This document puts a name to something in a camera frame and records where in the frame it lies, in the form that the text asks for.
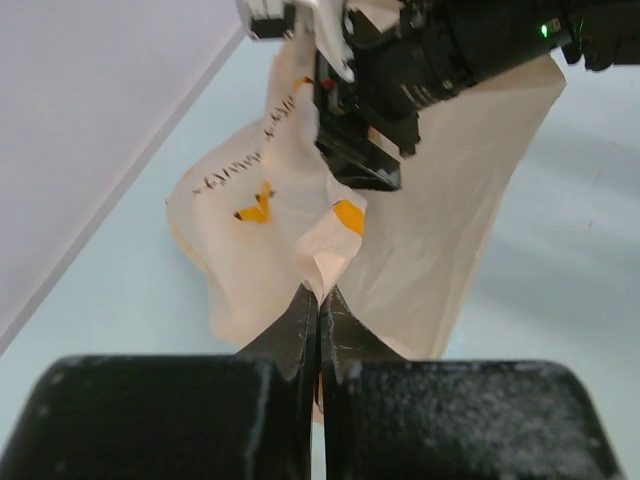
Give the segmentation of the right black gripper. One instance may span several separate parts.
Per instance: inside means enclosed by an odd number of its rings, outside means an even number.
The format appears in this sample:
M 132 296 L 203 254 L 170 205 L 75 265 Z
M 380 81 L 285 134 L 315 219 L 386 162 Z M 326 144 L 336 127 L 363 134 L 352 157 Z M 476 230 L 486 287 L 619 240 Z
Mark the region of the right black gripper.
M 397 158 L 371 133 L 411 157 L 422 110 L 568 41 L 560 1 L 405 1 L 385 31 L 359 11 L 345 12 L 343 20 L 354 79 L 341 79 L 315 55 L 315 144 L 340 183 L 363 190 L 401 187 Z

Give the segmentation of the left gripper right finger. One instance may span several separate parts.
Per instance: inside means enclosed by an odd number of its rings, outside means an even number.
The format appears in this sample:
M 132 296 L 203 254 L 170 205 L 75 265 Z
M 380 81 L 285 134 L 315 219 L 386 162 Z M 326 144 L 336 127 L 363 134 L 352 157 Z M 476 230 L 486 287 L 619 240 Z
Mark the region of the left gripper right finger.
M 319 341 L 331 479 L 620 479 L 591 398 L 547 361 L 410 361 L 333 291 Z

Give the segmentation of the translucent peach plastic bag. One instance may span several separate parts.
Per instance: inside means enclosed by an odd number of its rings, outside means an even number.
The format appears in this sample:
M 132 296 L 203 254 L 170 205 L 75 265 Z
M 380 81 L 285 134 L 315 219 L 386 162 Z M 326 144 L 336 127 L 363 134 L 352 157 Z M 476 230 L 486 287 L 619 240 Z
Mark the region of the translucent peach plastic bag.
M 379 30 L 405 1 L 345 1 Z M 439 358 L 501 200 L 565 79 L 549 53 L 422 110 L 397 191 L 354 189 L 315 144 L 311 36 L 280 39 L 263 114 L 203 156 L 166 201 L 171 234 L 206 275 L 211 325 L 246 346 L 299 289 L 339 291 L 395 352 Z

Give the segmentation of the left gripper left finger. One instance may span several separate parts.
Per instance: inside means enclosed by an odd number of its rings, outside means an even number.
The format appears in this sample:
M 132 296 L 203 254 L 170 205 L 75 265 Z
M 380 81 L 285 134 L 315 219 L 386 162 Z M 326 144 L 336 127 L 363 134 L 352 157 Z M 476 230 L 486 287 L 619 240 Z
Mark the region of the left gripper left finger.
M 307 479 L 315 296 L 233 355 L 69 356 L 36 382 L 5 479 Z

